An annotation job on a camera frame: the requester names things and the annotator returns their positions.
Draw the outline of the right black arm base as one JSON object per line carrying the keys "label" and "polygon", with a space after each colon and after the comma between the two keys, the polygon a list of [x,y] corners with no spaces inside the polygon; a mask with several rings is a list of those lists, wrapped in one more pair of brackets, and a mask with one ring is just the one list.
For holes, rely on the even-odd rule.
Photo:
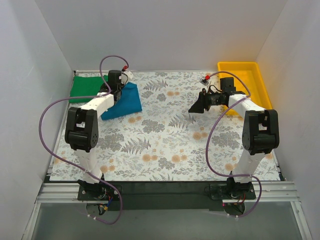
{"label": "right black arm base", "polygon": [[233,183],[229,180],[209,182],[204,187],[204,193],[212,200],[256,199],[256,193],[252,182]]}

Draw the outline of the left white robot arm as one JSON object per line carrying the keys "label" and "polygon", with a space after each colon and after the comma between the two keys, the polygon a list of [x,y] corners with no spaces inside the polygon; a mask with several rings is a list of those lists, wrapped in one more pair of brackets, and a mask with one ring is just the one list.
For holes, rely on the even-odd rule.
{"label": "left white robot arm", "polygon": [[106,187],[99,183],[103,175],[98,165],[96,145],[99,140],[99,117],[113,107],[121,98],[122,72],[110,70],[108,72],[108,85],[103,84],[96,98],[93,98],[81,107],[71,107],[67,113],[64,139],[84,168],[83,181],[92,184],[89,194],[95,200],[106,196]]}

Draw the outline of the yellow plastic bin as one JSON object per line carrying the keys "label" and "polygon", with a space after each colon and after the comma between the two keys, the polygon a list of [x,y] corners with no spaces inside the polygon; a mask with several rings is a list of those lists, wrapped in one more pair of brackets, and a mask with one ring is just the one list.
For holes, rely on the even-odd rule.
{"label": "yellow plastic bin", "polygon": [[220,61],[218,71],[230,72],[239,77],[251,92],[251,100],[265,108],[272,109],[272,104],[263,81],[259,65],[253,61]]}

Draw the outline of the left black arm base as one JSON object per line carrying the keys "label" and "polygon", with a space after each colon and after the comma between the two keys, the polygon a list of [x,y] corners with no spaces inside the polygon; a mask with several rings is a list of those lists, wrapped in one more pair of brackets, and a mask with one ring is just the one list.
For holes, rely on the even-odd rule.
{"label": "left black arm base", "polygon": [[83,180],[77,180],[79,185],[77,199],[79,201],[119,201],[120,197],[116,190],[103,183],[88,183]]}

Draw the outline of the blue t shirt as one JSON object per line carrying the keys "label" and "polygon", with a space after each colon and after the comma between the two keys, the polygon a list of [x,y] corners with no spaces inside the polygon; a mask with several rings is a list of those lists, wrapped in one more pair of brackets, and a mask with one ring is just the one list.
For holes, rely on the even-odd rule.
{"label": "blue t shirt", "polygon": [[103,121],[111,120],[142,111],[142,104],[138,86],[134,83],[127,83],[122,89],[120,100],[101,115]]}

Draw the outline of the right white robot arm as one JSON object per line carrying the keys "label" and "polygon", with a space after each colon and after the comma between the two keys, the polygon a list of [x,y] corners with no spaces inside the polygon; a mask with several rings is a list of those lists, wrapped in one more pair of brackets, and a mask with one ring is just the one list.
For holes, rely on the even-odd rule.
{"label": "right white robot arm", "polygon": [[226,106],[228,111],[234,110],[243,118],[243,152],[235,169],[224,175],[234,180],[226,186],[227,195],[237,199],[245,192],[243,184],[252,181],[261,160],[279,146],[278,113],[255,104],[243,91],[237,91],[233,77],[221,78],[220,90],[203,88],[188,112],[203,114],[211,106]]}

